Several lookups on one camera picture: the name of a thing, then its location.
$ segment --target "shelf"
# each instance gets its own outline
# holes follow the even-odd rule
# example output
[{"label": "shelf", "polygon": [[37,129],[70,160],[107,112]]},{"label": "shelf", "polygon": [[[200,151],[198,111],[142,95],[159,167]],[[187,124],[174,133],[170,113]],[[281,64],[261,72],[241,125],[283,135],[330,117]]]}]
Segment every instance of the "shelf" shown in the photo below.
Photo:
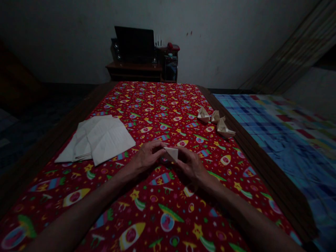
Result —
[{"label": "shelf", "polygon": [[141,70],[162,72],[160,64],[135,64],[130,62],[112,62],[106,66],[107,69]]},{"label": "shelf", "polygon": [[110,75],[121,77],[160,78],[160,75],[133,75],[133,74],[121,74],[121,73],[110,73]]}]

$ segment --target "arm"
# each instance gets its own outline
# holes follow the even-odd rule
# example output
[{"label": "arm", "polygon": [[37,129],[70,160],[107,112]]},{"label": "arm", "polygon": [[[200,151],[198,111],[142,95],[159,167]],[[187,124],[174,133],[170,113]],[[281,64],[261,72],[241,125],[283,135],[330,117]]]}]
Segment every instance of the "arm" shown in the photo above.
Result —
[{"label": "arm", "polygon": [[130,163],[57,218],[28,245],[26,251],[73,251],[123,186],[165,153],[165,150],[161,149],[153,154],[156,148],[164,146],[160,141],[145,143]]},{"label": "arm", "polygon": [[[177,164],[183,172],[221,203],[258,250],[304,251],[272,221],[211,176],[195,152],[183,147],[177,149],[179,150]],[[181,153],[185,156],[186,162],[180,160]]]}]

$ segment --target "hand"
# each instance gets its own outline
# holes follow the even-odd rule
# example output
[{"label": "hand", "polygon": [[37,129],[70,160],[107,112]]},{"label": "hand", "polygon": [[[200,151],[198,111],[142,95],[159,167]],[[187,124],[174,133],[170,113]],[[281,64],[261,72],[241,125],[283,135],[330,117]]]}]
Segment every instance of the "hand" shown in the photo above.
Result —
[{"label": "hand", "polygon": [[174,147],[179,150],[177,164],[181,167],[182,171],[193,181],[199,181],[200,179],[208,175],[204,168],[200,157],[197,153],[188,150],[184,147]]},{"label": "hand", "polygon": [[163,147],[166,147],[166,144],[160,140],[144,143],[130,161],[130,164],[136,169],[138,174],[147,170],[166,152]]}]

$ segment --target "folded paper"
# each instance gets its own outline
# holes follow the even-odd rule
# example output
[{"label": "folded paper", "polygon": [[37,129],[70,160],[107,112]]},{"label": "folded paper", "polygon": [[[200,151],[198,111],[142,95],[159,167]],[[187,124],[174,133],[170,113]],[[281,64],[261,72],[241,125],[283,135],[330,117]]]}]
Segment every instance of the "folded paper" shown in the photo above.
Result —
[{"label": "folded paper", "polygon": [[135,146],[135,141],[119,118],[92,117],[79,123],[71,141],[55,162],[93,159],[97,166]]},{"label": "folded paper", "polygon": [[211,116],[211,122],[214,123],[214,124],[217,124],[219,122],[219,111],[218,110],[215,110],[213,113],[212,113],[212,116]]},{"label": "folded paper", "polygon": [[199,109],[197,118],[205,123],[209,122],[210,116],[203,106]]},{"label": "folded paper", "polygon": [[163,147],[166,150],[166,153],[163,155],[165,159],[168,159],[170,162],[177,163],[179,150],[169,147]]},{"label": "folded paper", "polygon": [[230,138],[235,136],[235,131],[229,130],[225,124],[225,117],[221,117],[217,124],[217,132],[224,136],[225,138]]}]

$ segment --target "wooden bed frame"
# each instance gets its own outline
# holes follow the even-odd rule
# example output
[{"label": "wooden bed frame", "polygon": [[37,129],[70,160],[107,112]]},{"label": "wooden bed frame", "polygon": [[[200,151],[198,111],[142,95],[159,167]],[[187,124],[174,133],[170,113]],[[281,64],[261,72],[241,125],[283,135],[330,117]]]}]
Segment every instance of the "wooden bed frame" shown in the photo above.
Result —
[{"label": "wooden bed frame", "polygon": [[[3,218],[29,183],[77,129],[78,123],[86,119],[117,83],[108,82],[97,86],[0,178],[0,218]],[[198,88],[212,108],[226,117],[227,126],[236,131],[234,139],[302,242],[311,242],[317,237],[317,228],[304,195],[214,95],[207,88]]]}]

